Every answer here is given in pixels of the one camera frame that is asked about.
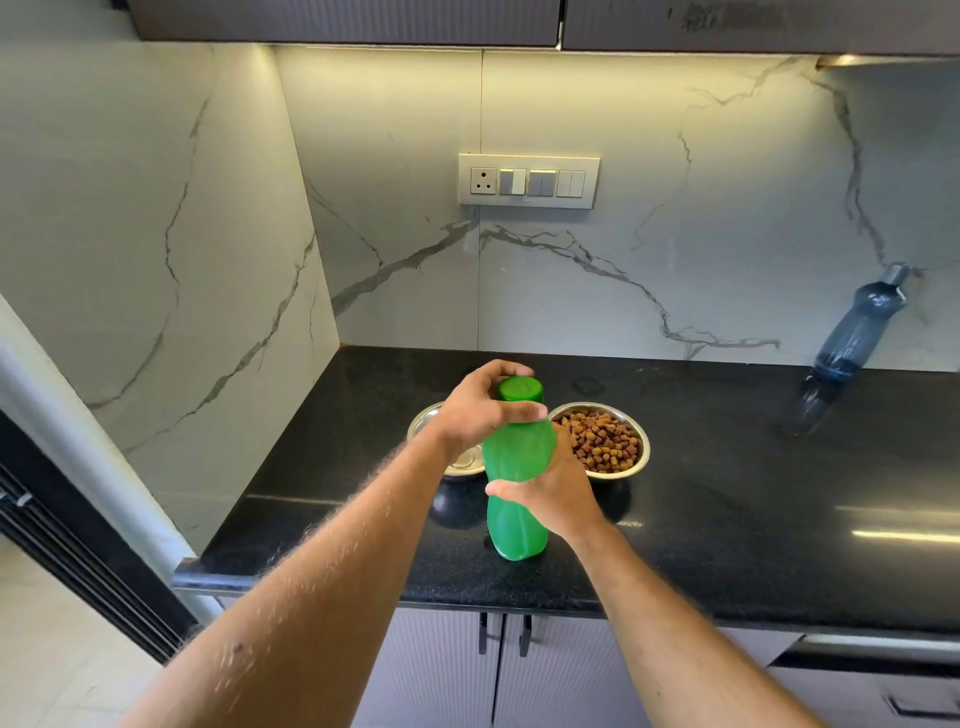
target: kibble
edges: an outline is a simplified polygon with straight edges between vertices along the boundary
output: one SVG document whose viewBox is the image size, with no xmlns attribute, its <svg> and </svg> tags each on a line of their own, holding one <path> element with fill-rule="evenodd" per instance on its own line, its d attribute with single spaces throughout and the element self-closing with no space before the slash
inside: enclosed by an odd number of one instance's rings
<svg viewBox="0 0 960 728">
<path fill-rule="evenodd" d="M 633 428 L 603 410 L 573 412 L 554 420 L 570 433 L 570 445 L 592 473 L 622 473 L 639 460 L 643 445 Z"/>
</svg>

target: kitchen counter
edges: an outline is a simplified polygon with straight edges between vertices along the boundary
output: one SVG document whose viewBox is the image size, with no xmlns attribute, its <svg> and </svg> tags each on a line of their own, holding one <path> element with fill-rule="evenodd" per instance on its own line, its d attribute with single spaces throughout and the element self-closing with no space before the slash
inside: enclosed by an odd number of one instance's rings
<svg viewBox="0 0 960 728">
<path fill-rule="evenodd" d="M 801 367 L 342 348 L 174 587 L 249 589 L 419 411 L 497 356 L 532 366 L 551 408 L 600 401 L 643 426 L 647 467 L 595 493 L 636 551 L 717 622 L 960 634 L 960 377 L 922 372 L 863 372 L 812 435 L 792 437 L 782 422 Z M 440 485 L 402 601 L 599 615 L 560 538 L 524 562 L 496 554 L 484 483 Z"/>
</svg>

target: empty steel bowl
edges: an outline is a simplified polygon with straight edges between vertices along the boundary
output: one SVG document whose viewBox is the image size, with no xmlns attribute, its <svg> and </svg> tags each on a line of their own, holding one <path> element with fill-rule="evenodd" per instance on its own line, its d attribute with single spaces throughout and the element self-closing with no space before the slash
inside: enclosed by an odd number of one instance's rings
<svg viewBox="0 0 960 728">
<path fill-rule="evenodd" d="M 618 422 L 632 427 L 634 432 L 636 432 L 636 436 L 639 437 L 640 443 L 643 445 L 643 452 L 640 454 L 640 459 L 628 470 L 621 471 L 620 473 L 595 473 L 594 471 L 587 471 L 587 476 L 592 480 L 621 480 L 622 478 L 636 475 L 643 470 L 647 461 L 650 460 L 650 439 L 647 437 L 647 433 L 643 431 L 643 427 L 638 425 L 636 420 L 625 412 L 621 412 L 616 407 L 601 404 L 600 402 L 572 401 L 569 404 L 562 404 L 553 410 L 553 412 L 550 413 L 550 420 L 556 420 L 564 415 L 571 415 L 574 412 L 583 412 L 586 414 L 589 411 L 595 410 L 606 412 Z"/>
<path fill-rule="evenodd" d="M 444 403 L 441 401 L 436 404 L 431 404 L 414 418 L 414 421 L 410 423 L 410 427 L 407 428 L 407 442 L 413 440 L 414 435 L 420 432 L 426 427 L 428 422 L 437 416 L 442 406 L 444 406 Z M 484 470 L 483 451 L 479 445 L 476 445 L 458 457 L 456 462 L 444 471 L 444 477 L 470 477 L 471 475 L 478 475 Z"/>
</svg>

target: cabinet handle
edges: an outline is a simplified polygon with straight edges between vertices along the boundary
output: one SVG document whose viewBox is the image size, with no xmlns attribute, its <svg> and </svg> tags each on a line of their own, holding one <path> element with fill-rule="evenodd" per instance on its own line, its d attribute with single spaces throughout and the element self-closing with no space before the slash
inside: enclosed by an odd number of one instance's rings
<svg viewBox="0 0 960 728">
<path fill-rule="evenodd" d="M 534 618 L 523 615 L 523 631 L 520 633 L 520 657 L 526 657 L 530 651 L 530 636 L 534 631 Z"/>
<path fill-rule="evenodd" d="M 487 613 L 480 613 L 480 654 L 487 654 Z"/>
<path fill-rule="evenodd" d="M 927 720 L 944 720 L 952 723 L 960 723 L 960 713 L 940 713 L 939 711 L 911 711 L 903 708 L 893 695 L 887 695 L 884 700 L 890 706 L 890 710 L 900 717 L 921 717 Z"/>
</svg>

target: green plastic bottle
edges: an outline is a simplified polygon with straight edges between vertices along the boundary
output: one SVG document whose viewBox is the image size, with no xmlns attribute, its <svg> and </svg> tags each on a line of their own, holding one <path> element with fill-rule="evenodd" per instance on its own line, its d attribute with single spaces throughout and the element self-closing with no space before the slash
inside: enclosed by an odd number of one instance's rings
<svg viewBox="0 0 960 728">
<path fill-rule="evenodd" d="M 511 376 L 497 392 L 504 401 L 543 402 L 543 386 L 531 376 Z M 483 459 L 490 480 L 525 482 L 546 470 L 557 446 L 557 432 L 549 420 L 504 425 L 483 444 Z M 546 548 L 549 531 L 519 503 L 490 496 L 487 528 L 493 546 L 505 559 L 519 561 Z"/>
</svg>

